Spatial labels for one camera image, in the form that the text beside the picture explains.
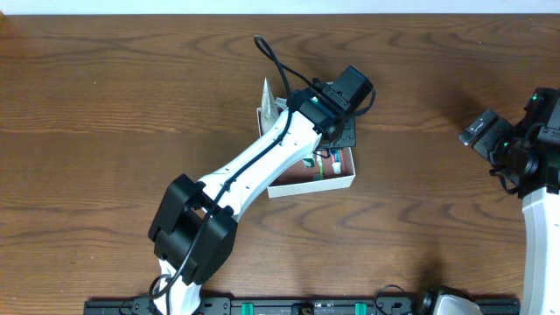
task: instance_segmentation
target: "white box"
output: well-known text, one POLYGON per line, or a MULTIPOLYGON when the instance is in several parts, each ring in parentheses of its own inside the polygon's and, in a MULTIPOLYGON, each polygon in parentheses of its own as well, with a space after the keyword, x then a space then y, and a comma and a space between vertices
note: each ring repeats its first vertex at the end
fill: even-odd
MULTIPOLYGON (((259 136, 262 136, 260 108, 256 109, 256 120, 259 125, 259 136)), ((304 162, 299 161, 269 185, 267 188, 269 191, 269 198, 348 188, 356 177, 354 159, 352 158, 352 151, 350 148, 344 148, 340 155, 342 163, 342 173, 340 175, 334 174, 330 159, 324 158, 325 179, 314 181, 313 174, 319 167, 316 166, 313 169, 306 169, 304 168, 304 162)))

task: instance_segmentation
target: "box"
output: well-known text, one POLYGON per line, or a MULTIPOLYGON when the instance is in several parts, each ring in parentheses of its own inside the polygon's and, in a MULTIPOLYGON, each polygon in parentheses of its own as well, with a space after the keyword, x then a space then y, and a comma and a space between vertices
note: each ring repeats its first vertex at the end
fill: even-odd
MULTIPOLYGON (((260 108, 256 109, 256 120, 259 125, 259 136, 262 136, 260 108)), ((342 163, 341 174, 334 174, 331 159, 323 158, 325 179, 314 181, 313 176, 316 172, 319 172, 319 167, 315 165, 314 168, 305 168, 304 162, 299 161, 269 185, 267 188, 269 198, 348 188, 356 177, 354 159, 352 158, 350 148, 344 148, 340 153, 340 162, 342 163)))

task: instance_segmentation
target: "green tape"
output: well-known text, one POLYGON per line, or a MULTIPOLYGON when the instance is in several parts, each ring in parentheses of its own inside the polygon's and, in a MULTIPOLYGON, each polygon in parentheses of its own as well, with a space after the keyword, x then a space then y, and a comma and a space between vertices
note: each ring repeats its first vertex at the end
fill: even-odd
POLYGON ((243 303, 241 305, 241 315, 253 315, 253 304, 243 303))
POLYGON ((368 305, 364 303, 356 303, 356 315, 367 315, 368 305))

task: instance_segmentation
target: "wood grain surface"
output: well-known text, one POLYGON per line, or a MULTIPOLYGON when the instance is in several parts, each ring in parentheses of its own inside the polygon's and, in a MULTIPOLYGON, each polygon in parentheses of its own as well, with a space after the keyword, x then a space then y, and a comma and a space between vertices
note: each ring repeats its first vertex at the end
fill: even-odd
MULTIPOLYGON (((257 139, 253 45, 375 84, 352 187, 260 196, 204 288, 237 297, 372 296, 442 283, 521 297, 521 201, 457 139, 482 109, 517 122, 557 87, 559 16, 7 17, 0 30, 0 313, 81 314, 146 292, 148 227, 167 185, 257 139)), ((302 82, 290 77, 292 88, 302 82)))

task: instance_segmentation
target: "white wall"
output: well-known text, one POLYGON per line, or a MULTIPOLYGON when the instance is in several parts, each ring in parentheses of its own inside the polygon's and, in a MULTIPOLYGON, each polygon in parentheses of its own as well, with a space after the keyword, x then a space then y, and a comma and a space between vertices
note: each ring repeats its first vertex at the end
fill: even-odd
POLYGON ((11 14, 559 13, 560 0, 0 0, 11 14))

